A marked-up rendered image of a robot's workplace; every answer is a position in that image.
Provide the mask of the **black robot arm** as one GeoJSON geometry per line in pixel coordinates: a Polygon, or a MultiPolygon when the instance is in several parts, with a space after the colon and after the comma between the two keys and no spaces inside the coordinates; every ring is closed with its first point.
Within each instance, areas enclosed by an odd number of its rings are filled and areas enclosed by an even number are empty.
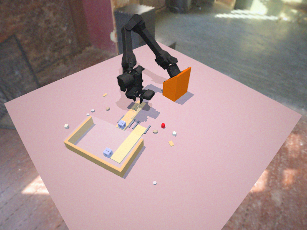
{"type": "Polygon", "coordinates": [[[149,48],[156,56],[155,61],[157,64],[166,69],[170,78],[180,74],[177,65],[177,58],[171,56],[167,51],[164,51],[159,44],[155,41],[152,35],[145,27],[145,22],[139,14],[134,14],[132,18],[126,23],[122,29],[122,43],[123,43],[123,56],[122,56],[122,68],[123,72],[117,77],[118,85],[120,88],[125,89],[128,87],[125,95],[128,99],[135,99],[139,97],[140,90],[137,85],[132,86],[133,83],[142,81],[142,71],[145,70],[142,66],[133,67],[136,65],[136,57],[133,53],[131,31],[138,33],[149,48]],[[170,65],[171,64],[171,65],[170,65]]]}

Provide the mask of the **blue letter cube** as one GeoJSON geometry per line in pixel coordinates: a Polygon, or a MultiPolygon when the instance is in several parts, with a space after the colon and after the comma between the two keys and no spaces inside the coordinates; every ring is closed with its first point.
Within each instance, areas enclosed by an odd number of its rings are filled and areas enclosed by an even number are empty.
{"type": "Polygon", "coordinates": [[[126,122],[125,121],[122,121],[120,120],[120,122],[118,123],[118,127],[124,129],[126,127],[126,122]]]}

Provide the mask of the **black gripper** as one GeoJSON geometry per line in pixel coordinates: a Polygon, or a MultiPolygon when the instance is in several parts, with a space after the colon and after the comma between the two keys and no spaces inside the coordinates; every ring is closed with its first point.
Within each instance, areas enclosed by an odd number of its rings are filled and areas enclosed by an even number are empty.
{"type": "MultiPolygon", "coordinates": [[[[150,89],[147,89],[147,90],[144,89],[143,90],[142,82],[143,82],[143,79],[140,82],[134,82],[132,84],[132,86],[137,85],[137,87],[140,90],[140,96],[139,96],[140,104],[142,103],[143,99],[151,100],[151,98],[155,95],[155,92],[153,90],[150,90],[150,89]]],[[[123,92],[125,92],[127,89],[128,89],[128,87],[125,88],[125,89],[120,88],[120,90],[123,91],[123,92]]]]}

